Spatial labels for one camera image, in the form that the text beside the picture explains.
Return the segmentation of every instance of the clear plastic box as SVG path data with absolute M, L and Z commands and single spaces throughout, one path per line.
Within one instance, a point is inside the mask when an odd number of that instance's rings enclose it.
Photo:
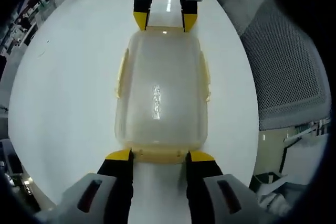
M 137 32 L 119 71 L 117 139 L 151 162 L 179 163 L 206 140 L 208 85 L 196 37 L 174 29 Z

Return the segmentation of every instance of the floor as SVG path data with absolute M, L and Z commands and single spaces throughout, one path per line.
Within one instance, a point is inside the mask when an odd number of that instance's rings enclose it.
M 30 181 L 29 188 L 31 192 L 34 194 L 34 197 L 38 204 L 40 205 L 41 210 L 49 210 L 55 207 L 55 204 L 37 187 L 34 181 L 31 179 L 30 175 L 27 173 L 25 168 L 23 167 L 23 180 L 26 179 Z
M 278 172 L 285 147 L 283 140 L 296 134 L 297 131 L 294 127 L 260 131 L 257 160 L 253 174 Z

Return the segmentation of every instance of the plastic container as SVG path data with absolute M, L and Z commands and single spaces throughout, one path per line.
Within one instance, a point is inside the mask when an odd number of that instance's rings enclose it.
M 151 154 L 151 162 L 179 163 L 167 160 L 203 145 L 209 75 L 196 37 L 180 30 L 137 32 L 118 80 L 115 135 L 125 147 Z

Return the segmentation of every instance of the white tabletop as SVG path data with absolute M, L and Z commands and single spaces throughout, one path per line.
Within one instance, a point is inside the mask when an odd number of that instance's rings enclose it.
M 138 27 L 132 0 L 66 0 L 30 43 L 9 106 L 9 135 L 36 185 L 55 203 L 105 156 L 114 136 L 121 58 Z M 203 150 L 224 174 L 250 183 L 258 108 L 252 72 L 233 25 L 216 0 L 198 5 L 192 31 L 211 75 Z M 129 223 L 190 223 L 181 165 L 135 164 Z

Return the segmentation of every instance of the gray mesh chair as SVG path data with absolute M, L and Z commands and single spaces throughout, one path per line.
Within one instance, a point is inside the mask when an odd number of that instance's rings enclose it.
M 329 115 L 328 78 L 312 40 L 274 0 L 218 0 L 245 48 L 256 86 L 259 129 Z

